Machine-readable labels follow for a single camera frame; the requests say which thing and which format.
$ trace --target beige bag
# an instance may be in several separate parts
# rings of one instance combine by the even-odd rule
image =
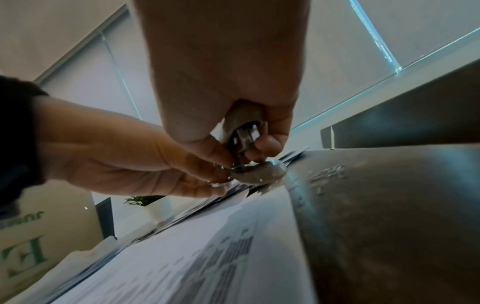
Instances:
[[[70,252],[90,250],[103,240],[88,191],[50,181],[25,190],[18,203],[21,215],[0,221],[0,303],[38,281]]]

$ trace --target dark table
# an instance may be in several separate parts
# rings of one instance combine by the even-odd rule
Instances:
[[[305,152],[284,184],[322,304],[480,302],[479,144]]]

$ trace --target green plant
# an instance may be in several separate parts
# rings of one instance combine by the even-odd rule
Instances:
[[[164,195],[132,196],[127,198],[124,204],[146,207],[151,203],[158,201],[162,197],[165,197],[165,196]]]

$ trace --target handheld tool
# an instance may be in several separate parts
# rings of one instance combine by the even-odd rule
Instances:
[[[287,167],[278,160],[244,165],[241,158],[255,145],[263,123],[261,105],[247,100],[237,101],[225,116],[220,141],[236,159],[230,171],[232,178],[248,185],[266,185],[285,176]]]

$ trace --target plant pot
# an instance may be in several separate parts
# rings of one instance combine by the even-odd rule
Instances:
[[[143,207],[148,216],[157,225],[164,225],[174,218],[172,203],[168,196]]]

